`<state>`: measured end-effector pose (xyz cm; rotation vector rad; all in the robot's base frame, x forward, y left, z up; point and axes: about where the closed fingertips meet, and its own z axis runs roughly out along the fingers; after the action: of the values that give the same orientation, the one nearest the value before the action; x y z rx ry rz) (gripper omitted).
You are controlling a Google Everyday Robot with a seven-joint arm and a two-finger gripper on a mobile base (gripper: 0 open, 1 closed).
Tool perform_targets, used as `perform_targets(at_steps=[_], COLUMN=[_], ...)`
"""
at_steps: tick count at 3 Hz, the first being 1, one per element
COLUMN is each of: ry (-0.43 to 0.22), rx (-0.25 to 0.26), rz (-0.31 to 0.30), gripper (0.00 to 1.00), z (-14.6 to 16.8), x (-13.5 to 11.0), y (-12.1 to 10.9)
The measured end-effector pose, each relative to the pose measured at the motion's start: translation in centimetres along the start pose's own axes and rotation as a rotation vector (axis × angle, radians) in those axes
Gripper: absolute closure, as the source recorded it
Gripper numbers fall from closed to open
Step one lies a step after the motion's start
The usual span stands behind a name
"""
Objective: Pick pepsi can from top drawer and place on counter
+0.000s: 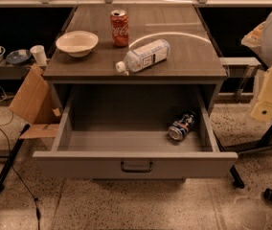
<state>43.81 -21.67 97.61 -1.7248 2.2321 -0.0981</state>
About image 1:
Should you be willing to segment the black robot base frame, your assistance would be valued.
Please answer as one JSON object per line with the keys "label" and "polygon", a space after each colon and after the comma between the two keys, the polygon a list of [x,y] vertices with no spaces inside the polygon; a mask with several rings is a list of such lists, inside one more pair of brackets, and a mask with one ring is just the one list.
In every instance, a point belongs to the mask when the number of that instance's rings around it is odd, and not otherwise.
{"label": "black robot base frame", "polygon": [[242,153],[242,152],[258,151],[258,150],[264,150],[267,148],[272,148],[272,125],[263,134],[260,140],[257,140],[257,141],[223,147],[223,145],[217,138],[216,134],[215,134],[215,140],[217,142],[219,150],[222,152],[233,151],[237,153]]}

